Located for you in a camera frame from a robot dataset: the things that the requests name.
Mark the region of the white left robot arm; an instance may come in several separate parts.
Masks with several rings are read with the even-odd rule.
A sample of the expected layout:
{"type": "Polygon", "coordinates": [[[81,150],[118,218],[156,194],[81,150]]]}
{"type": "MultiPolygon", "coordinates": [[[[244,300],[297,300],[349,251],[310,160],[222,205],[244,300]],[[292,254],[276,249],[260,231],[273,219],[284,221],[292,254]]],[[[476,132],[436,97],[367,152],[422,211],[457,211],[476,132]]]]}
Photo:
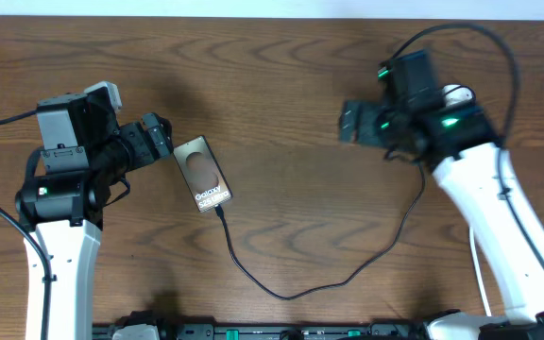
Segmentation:
{"type": "Polygon", "coordinates": [[[107,81],[37,105],[42,147],[29,157],[15,197],[29,235],[28,339],[92,338],[94,268],[111,186],[173,152],[168,120],[151,112],[120,125],[121,108],[107,81]]]}

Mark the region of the Samsung Galaxy smartphone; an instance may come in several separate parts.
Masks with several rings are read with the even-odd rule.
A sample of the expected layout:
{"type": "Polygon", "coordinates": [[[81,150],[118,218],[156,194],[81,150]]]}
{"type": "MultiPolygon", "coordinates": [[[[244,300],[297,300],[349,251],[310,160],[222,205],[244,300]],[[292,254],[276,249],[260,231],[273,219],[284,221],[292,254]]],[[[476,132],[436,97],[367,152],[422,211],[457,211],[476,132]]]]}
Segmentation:
{"type": "Polygon", "coordinates": [[[230,186],[204,135],[176,146],[173,154],[201,213],[232,200],[230,186]]]}

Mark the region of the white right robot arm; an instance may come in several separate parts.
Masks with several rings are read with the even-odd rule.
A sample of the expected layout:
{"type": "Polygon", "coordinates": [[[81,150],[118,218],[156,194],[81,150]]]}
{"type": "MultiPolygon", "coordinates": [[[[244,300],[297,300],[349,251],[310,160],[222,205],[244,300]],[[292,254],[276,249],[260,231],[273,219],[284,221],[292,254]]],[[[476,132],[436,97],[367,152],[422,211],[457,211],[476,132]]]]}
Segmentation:
{"type": "Polygon", "coordinates": [[[544,228],[475,93],[439,85],[424,51],[383,62],[378,79],[382,101],[345,101],[340,141],[429,168],[467,221],[504,308],[499,316],[445,312],[423,322],[422,336],[544,339],[544,228]]]}

